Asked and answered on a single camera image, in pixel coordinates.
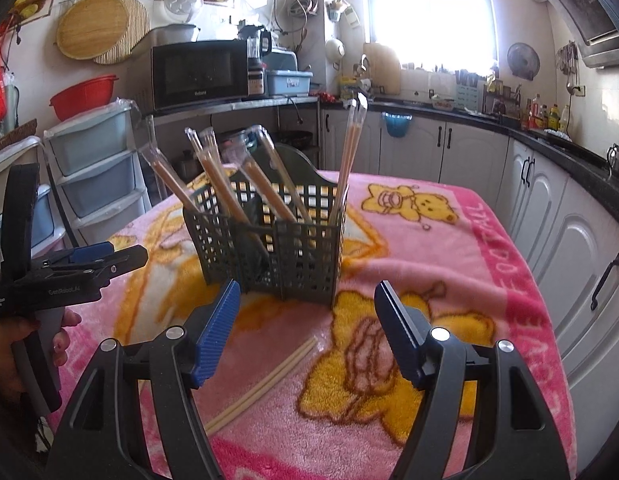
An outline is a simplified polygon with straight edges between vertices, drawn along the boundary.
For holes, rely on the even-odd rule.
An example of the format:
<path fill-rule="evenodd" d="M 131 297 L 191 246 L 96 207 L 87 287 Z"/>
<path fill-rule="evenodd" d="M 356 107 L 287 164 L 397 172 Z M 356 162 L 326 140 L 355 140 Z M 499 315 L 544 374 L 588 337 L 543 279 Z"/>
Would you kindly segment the person's left hand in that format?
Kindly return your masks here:
<path fill-rule="evenodd" d="M 61 328 L 52 338 L 52 362 L 62 367 L 68 360 L 70 336 L 67 327 L 75 327 L 82 322 L 81 315 L 67 309 L 64 312 Z M 2 318 L 0 320 L 0 393 L 11 401 L 18 400 L 25 392 L 25 386 L 18 373 L 11 345 L 22 341 L 40 327 L 40 323 L 27 318 Z"/>

